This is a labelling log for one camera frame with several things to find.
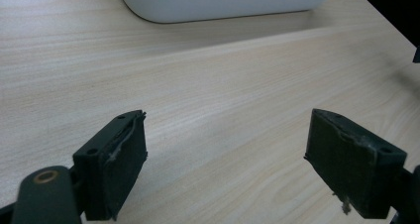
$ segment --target wooden table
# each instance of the wooden table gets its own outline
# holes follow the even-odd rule
[[[343,214],[303,160],[314,107],[420,164],[415,49],[366,0],[175,25],[122,0],[0,0],[0,25],[1,206],[137,109],[150,155],[119,224],[388,223]]]

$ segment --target white box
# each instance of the white box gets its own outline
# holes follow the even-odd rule
[[[315,8],[324,0],[124,0],[140,17],[157,23],[179,23]]]

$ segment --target white container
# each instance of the white container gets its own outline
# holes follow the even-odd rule
[[[140,17],[157,23],[285,13],[315,8],[324,0],[124,0]]]

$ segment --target screw hole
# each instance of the screw hole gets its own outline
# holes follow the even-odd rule
[[[39,173],[34,177],[34,183],[43,184],[54,180],[58,176],[58,171],[56,170],[47,170]]]
[[[388,149],[388,148],[381,148],[379,149],[381,152],[383,153],[392,153],[392,150]]]
[[[87,155],[91,156],[91,155],[95,155],[98,152],[98,149],[90,149],[89,151],[87,151]]]

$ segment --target light wood grain surface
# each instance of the light wood grain surface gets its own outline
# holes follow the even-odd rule
[[[0,0],[0,205],[144,109],[150,155],[117,223],[388,223],[346,216],[302,158],[316,107],[420,164],[414,51],[366,0],[176,25],[122,0]]]

